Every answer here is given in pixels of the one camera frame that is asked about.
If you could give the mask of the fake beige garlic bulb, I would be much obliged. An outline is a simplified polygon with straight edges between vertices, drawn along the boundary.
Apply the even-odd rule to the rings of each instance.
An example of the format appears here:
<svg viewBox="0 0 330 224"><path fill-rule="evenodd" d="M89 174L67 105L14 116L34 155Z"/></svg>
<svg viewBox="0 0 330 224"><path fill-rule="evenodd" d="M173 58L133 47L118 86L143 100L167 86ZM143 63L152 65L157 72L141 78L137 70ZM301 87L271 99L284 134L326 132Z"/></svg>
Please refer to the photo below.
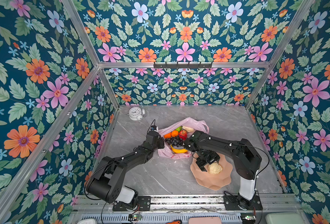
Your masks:
<svg viewBox="0 0 330 224"><path fill-rule="evenodd" d="M214 162L208 166L208 173L217 175L223 171L222 166L218 162Z"/></svg>

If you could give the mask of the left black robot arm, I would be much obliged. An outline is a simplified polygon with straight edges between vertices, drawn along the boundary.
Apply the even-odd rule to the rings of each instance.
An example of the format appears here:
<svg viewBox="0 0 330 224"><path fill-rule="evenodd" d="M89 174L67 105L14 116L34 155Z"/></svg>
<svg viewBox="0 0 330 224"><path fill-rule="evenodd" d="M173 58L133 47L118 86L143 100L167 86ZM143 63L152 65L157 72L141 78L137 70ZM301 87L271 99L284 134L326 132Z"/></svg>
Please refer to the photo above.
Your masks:
<svg viewBox="0 0 330 224"><path fill-rule="evenodd" d="M87 180L86 193L107 203L137 203L136 190L124 186L126 173L147 163L157 149L164 147L164 138L157 131L149 131L145 141L132 152L116 158L104 157Z"/></svg>

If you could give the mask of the pink plastic bag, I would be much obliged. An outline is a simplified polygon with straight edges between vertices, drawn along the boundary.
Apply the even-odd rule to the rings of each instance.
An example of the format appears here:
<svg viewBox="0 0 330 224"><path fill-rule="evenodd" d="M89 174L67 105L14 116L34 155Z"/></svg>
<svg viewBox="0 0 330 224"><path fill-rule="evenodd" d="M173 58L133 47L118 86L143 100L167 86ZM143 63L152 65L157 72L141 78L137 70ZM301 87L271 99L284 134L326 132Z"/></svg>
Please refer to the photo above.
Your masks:
<svg viewBox="0 0 330 224"><path fill-rule="evenodd" d="M191 152L185 149L184 143L195 131L209 133L209 127L204 120L197 121L188 117L160 129L159 134L164 138L165 146L163 149L158 149L158 155L174 160L191 157Z"/></svg>

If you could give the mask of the fake red apple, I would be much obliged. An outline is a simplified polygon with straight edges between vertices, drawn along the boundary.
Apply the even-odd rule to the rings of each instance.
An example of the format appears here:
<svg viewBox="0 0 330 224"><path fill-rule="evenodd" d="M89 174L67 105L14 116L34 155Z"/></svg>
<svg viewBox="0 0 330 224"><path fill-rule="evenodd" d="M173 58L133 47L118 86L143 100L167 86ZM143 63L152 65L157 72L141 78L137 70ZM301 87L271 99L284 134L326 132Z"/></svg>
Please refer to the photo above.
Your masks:
<svg viewBox="0 0 330 224"><path fill-rule="evenodd" d="M182 140L185 140L187 138L187 131L186 130L179 131L178 137Z"/></svg>

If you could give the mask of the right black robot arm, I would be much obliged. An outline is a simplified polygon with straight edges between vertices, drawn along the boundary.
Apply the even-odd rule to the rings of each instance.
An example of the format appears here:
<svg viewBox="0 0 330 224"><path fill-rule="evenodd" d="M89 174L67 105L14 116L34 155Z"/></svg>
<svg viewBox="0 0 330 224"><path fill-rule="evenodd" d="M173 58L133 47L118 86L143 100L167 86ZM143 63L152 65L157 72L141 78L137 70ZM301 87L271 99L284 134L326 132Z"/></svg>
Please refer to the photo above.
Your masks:
<svg viewBox="0 0 330 224"><path fill-rule="evenodd" d="M254 146L246 139L230 141L195 131L184 143L184 147L198 156L196 164L202 172L205 166L220 162L220 155L230 157L241 177L239 197L250 201L255 196L255 184L262 158Z"/></svg>

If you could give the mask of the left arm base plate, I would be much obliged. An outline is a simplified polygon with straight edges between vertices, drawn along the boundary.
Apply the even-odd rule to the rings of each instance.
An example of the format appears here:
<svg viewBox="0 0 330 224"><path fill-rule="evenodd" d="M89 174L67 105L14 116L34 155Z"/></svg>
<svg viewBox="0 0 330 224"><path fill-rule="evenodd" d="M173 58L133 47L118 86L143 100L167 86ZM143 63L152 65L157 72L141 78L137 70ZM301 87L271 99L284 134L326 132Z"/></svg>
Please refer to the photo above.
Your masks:
<svg viewBox="0 0 330 224"><path fill-rule="evenodd" d="M115 201L113 211L149 211L151 206L150 196L136 195L130 203Z"/></svg>

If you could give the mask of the pink wavy bowl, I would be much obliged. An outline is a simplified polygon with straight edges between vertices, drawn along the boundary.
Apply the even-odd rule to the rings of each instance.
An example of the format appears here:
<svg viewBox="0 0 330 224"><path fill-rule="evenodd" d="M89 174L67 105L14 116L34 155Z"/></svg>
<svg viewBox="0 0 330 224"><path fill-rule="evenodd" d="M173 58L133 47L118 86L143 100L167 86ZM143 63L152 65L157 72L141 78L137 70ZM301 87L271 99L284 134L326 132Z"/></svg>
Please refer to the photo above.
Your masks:
<svg viewBox="0 0 330 224"><path fill-rule="evenodd" d="M218 154L220 156L220 161L218 162L223 171L217 175L212 175L208 173L208 166L205 166L206 172L200 170L198 165L196 164L196 159L193 158L193 161L190 166L190 170L193 173L196 182L208 189L211 190L219 190L220 188L229 185L231 183L231 172L233 170L233 166L231 163L227 162L226 158L222 154Z"/></svg>

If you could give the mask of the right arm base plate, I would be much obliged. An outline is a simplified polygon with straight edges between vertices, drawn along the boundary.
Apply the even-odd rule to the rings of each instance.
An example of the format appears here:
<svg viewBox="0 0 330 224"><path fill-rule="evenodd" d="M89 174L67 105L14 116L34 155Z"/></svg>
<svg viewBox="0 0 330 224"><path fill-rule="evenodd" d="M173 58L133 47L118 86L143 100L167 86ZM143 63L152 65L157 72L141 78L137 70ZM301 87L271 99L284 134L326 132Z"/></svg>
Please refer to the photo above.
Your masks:
<svg viewBox="0 0 330 224"><path fill-rule="evenodd" d="M259 196L254 196L251 200L247 200L243 197L232 196L232 195L224 195L224 206L227 211L261 211L263 210L263 206L261 203L261 199Z"/></svg>

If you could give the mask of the fake beige ginger root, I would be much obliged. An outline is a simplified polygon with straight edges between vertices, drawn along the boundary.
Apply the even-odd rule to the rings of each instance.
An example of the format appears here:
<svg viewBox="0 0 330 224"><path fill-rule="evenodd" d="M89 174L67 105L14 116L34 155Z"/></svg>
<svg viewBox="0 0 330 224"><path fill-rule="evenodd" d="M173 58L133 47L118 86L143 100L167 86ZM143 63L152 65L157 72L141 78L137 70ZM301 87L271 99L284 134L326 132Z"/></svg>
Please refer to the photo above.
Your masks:
<svg viewBox="0 0 330 224"><path fill-rule="evenodd" d="M182 126L182 129L185 130L187 133L193 133L195 131L195 129L186 126Z"/></svg>

